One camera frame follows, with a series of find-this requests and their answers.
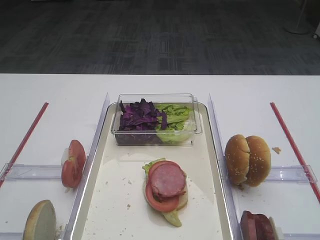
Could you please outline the left clear acrylic divider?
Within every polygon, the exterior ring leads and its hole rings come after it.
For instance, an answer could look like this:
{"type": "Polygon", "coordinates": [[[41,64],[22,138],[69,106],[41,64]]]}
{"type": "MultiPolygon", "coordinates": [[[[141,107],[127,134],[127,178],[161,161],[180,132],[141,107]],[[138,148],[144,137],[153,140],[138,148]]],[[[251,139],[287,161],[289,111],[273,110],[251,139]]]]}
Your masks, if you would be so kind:
{"type": "Polygon", "coordinates": [[[103,131],[109,104],[110,97],[107,94],[102,106],[89,155],[83,169],[82,179],[77,189],[70,217],[64,229],[64,232],[60,237],[61,240],[80,240],[83,236],[91,198],[95,187],[94,181],[96,180],[98,174],[98,169],[94,167],[95,157],[99,146],[99,140],[103,131]]]}

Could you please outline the upright tomato slices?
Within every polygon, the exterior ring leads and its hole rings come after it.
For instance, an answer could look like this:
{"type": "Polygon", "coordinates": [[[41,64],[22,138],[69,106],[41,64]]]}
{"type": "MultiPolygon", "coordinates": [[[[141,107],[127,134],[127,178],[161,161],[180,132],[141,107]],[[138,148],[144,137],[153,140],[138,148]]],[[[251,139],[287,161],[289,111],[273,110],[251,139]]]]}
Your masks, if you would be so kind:
{"type": "Polygon", "coordinates": [[[68,148],[68,159],[64,162],[61,181],[64,187],[76,188],[82,179],[86,153],[82,144],[73,139],[68,148]]]}

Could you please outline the clear cross divider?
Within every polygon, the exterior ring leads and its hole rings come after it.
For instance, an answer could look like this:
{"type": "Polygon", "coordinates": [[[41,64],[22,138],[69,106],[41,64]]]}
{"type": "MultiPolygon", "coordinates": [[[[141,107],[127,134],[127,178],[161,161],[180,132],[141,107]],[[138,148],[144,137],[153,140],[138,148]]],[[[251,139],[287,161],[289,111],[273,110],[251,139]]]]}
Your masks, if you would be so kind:
{"type": "Polygon", "coordinates": [[[315,183],[317,178],[310,165],[272,166],[265,182],[315,183]]]}
{"type": "Polygon", "coordinates": [[[0,171],[1,181],[60,180],[60,165],[27,165],[6,163],[0,171]]]}

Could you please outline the right clear cross divider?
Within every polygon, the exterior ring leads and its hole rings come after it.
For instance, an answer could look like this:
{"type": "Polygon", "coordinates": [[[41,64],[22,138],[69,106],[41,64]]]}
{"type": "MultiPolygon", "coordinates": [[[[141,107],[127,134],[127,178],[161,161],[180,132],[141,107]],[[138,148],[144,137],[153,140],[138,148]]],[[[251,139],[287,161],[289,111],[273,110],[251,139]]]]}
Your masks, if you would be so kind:
{"type": "Polygon", "coordinates": [[[310,165],[272,166],[265,182],[315,183],[317,178],[310,165]]]}

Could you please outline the lettuce leaf under sandwich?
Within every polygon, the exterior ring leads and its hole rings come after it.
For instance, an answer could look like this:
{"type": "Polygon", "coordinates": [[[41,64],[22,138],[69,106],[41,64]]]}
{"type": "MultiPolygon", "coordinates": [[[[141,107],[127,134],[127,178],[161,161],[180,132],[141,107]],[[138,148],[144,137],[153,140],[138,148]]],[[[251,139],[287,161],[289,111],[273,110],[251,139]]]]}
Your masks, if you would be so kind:
{"type": "MultiPolygon", "coordinates": [[[[145,180],[147,180],[147,176],[148,176],[148,168],[149,168],[149,164],[151,164],[153,161],[149,162],[149,163],[146,163],[144,166],[142,166],[142,169],[144,170],[144,173],[145,173],[145,180]]],[[[170,211],[170,212],[160,212],[163,217],[173,226],[175,227],[181,227],[182,226],[182,223],[179,219],[179,216],[178,216],[178,210],[173,210],[173,211],[170,211]]]]}

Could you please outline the bread crumb piece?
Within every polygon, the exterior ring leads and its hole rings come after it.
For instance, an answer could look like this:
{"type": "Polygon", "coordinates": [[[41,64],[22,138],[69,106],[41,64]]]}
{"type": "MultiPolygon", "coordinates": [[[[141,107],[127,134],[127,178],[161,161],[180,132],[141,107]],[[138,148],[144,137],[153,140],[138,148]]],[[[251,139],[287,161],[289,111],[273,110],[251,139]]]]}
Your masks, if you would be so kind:
{"type": "Polygon", "coordinates": [[[273,151],[275,151],[277,154],[279,154],[282,150],[279,147],[273,147],[273,151]]]}

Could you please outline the bun half lower left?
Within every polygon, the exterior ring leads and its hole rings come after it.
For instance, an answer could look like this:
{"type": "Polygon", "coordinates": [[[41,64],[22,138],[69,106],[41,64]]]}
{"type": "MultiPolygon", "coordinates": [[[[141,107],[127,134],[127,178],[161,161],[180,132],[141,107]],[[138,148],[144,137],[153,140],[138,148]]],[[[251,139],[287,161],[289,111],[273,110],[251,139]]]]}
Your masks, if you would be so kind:
{"type": "Polygon", "coordinates": [[[24,231],[23,240],[54,240],[56,237],[56,211],[48,199],[38,202],[30,211],[24,231]]]}

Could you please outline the green lettuce in container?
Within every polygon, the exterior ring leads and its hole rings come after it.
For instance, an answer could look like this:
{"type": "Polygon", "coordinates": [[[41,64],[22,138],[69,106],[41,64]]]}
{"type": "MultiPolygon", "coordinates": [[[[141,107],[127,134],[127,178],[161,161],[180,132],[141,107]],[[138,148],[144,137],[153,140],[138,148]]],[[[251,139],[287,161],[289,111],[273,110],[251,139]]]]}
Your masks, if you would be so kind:
{"type": "Polygon", "coordinates": [[[156,135],[163,144],[178,145],[189,141],[195,124],[191,121],[192,109],[174,103],[160,103],[155,105],[160,112],[155,128],[156,135]]]}

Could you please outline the left clear cross divider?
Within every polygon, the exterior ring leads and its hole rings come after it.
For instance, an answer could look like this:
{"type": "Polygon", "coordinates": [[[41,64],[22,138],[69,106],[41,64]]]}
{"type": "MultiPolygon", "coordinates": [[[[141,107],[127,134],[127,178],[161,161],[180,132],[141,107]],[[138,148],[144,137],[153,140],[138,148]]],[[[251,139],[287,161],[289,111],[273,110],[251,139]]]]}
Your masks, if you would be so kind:
{"type": "Polygon", "coordinates": [[[27,165],[6,163],[0,171],[1,181],[60,180],[60,165],[27,165]]]}

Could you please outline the right red strip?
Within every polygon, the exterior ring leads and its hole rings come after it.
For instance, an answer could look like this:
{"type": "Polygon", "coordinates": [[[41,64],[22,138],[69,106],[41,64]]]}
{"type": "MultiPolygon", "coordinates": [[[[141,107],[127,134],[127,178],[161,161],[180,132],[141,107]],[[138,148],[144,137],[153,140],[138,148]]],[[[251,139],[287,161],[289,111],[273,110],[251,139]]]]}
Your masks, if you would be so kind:
{"type": "Polygon", "coordinates": [[[277,118],[277,120],[278,120],[278,122],[279,122],[279,124],[280,124],[280,126],[282,128],[282,130],[284,131],[285,136],[287,137],[288,142],[290,143],[290,146],[291,146],[296,158],[298,159],[300,165],[302,166],[302,168],[303,168],[303,170],[305,172],[305,175],[307,176],[307,178],[309,180],[309,184],[310,184],[310,186],[311,186],[311,188],[312,188],[312,190],[313,190],[313,192],[314,192],[314,194],[315,194],[315,196],[316,196],[316,198],[317,198],[317,200],[319,202],[320,201],[320,190],[318,188],[318,185],[316,184],[316,178],[311,173],[312,169],[307,166],[307,164],[306,164],[303,156],[301,155],[301,153],[300,153],[300,151],[299,151],[299,149],[298,149],[298,147],[297,147],[297,145],[296,145],[296,143],[295,143],[295,141],[294,141],[294,139],[293,139],[293,137],[292,137],[292,135],[291,135],[291,133],[290,133],[285,121],[284,121],[284,119],[282,118],[282,116],[281,116],[276,104],[274,102],[271,102],[270,106],[271,106],[271,108],[272,108],[272,110],[273,110],[273,112],[274,112],[274,114],[275,114],[275,116],[276,116],[276,118],[277,118]]]}

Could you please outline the red strip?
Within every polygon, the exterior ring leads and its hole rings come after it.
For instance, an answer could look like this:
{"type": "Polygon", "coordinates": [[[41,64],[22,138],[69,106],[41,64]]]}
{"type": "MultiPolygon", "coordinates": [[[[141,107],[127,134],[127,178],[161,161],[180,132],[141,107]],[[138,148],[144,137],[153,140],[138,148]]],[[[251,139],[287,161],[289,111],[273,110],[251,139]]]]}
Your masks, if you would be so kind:
{"type": "Polygon", "coordinates": [[[9,163],[6,166],[3,167],[4,171],[2,171],[2,173],[0,174],[0,186],[2,186],[3,183],[5,182],[6,175],[9,173],[9,171],[11,170],[13,165],[15,164],[17,158],[19,157],[19,155],[22,152],[24,146],[26,145],[28,139],[30,138],[31,134],[33,133],[35,127],[37,126],[37,124],[40,121],[41,117],[43,116],[44,112],[46,111],[48,105],[49,105],[48,102],[45,102],[43,104],[42,108],[38,112],[37,116],[35,117],[34,121],[32,122],[31,126],[29,127],[27,133],[25,134],[21,143],[19,144],[18,148],[16,149],[15,153],[13,154],[11,160],[9,161],[9,163]]]}
{"type": "Polygon", "coordinates": [[[303,168],[303,170],[305,172],[305,175],[307,176],[307,178],[309,180],[309,184],[310,184],[310,186],[311,186],[311,188],[312,188],[312,190],[313,190],[313,192],[314,192],[314,194],[315,194],[315,196],[316,196],[316,198],[317,198],[317,200],[319,202],[320,201],[320,190],[318,188],[318,185],[316,184],[316,178],[311,173],[312,169],[307,166],[307,164],[306,164],[303,156],[301,155],[301,153],[300,153],[300,151],[299,151],[299,149],[298,149],[298,147],[297,147],[297,145],[296,145],[296,143],[295,143],[295,141],[294,141],[294,139],[293,139],[293,137],[292,137],[292,135],[291,135],[291,133],[290,133],[285,121],[284,121],[284,119],[282,118],[282,116],[281,116],[276,104],[274,102],[271,102],[270,106],[271,106],[271,108],[272,108],[272,110],[273,110],[273,112],[274,112],[274,114],[275,114],[275,116],[276,116],[276,118],[277,118],[277,120],[278,120],[278,122],[279,122],[279,124],[280,124],[280,126],[282,128],[282,130],[284,131],[285,136],[287,137],[288,142],[290,143],[290,146],[291,146],[296,158],[298,159],[300,165],[302,166],[302,168],[303,168]]]}

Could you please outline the white serving tray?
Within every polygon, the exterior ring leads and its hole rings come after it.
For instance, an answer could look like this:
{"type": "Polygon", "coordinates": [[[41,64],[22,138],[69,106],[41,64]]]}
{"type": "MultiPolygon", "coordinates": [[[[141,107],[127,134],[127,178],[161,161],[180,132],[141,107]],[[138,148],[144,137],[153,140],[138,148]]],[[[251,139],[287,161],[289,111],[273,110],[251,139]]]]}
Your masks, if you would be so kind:
{"type": "Polygon", "coordinates": [[[118,146],[111,134],[116,105],[106,112],[82,202],[76,204],[74,240],[230,240],[232,233],[207,107],[198,106],[202,133],[191,145],[118,146]],[[165,158],[186,173],[187,205],[181,227],[169,224],[144,198],[143,166],[165,158]]]}

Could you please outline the right sesame bun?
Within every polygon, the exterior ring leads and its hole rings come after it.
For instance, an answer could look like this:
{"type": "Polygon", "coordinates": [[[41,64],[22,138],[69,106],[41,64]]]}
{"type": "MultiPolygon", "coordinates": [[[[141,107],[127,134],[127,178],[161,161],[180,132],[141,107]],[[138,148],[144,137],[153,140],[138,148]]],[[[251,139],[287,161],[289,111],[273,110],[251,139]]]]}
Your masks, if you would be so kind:
{"type": "Polygon", "coordinates": [[[249,170],[244,182],[250,187],[257,187],[269,175],[271,170],[271,152],[266,141],[259,136],[248,136],[246,138],[249,153],[249,170]]]}

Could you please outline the clear plastic container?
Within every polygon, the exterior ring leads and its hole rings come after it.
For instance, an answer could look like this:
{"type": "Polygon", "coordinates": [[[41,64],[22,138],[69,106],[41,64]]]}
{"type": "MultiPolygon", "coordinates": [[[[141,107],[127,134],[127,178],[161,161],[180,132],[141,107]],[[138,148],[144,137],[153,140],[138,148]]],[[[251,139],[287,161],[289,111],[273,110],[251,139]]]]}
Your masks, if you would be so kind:
{"type": "Polygon", "coordinates": [[[114,135],[116,143],[119,146],[177,146],[193,144],[196,135],[202,133],[201,116],[199,111],[198,100],[191,93],[166,93],[166,94],[121,94],[118,96],[115,105],[115,113],[111,125],[111,133],[114,135]],[[145,99],[152,102],[156,107],[157,104],[178,104],[191,108],[190,120],[194,123],[194,130],[186,132],[192,134],[189,141],[182,144],[164,144],[157,136],[156,130],[148,131],[120,131],[120,116],[123,114],[120,108],[120,101],[126,106],[130,103],[140,102],[145,99]]]}

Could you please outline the left red strip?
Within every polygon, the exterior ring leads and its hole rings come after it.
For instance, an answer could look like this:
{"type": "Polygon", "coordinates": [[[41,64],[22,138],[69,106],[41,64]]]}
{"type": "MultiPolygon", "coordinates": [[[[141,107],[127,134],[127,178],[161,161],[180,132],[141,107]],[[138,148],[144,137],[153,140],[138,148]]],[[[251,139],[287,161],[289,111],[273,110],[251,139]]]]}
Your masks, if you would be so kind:
{"type": "Polygon", "coordinates": [[[48,102],[45,102],[43,104],[42,108],[38,112],[37,116],[35,117],[34,121],[32,122],[31,126],[29,127],[27,133],[25,134],[21,143],[19,144],[18,148],[16,149],[15,153],[13,154],[11,160],[9,161],[9,163],[6,166],[3,167],[4,171],[2,171],[2,173],[0,174],[0,186],[2,186],[3,183],[5,182],[6,175],[9,173],[9,171],[11,170],[13,165],[15,164],[17,158],[19,157],[19,155],[22,152],[24,146],[26,145],[28,139],[30,138],[31,134],[33,133],[35,127],[37,126],[37,124],[40,121],[41,117],[43,116],[44,112],[46,111],[48,105],[49,105],[48,102]]]}

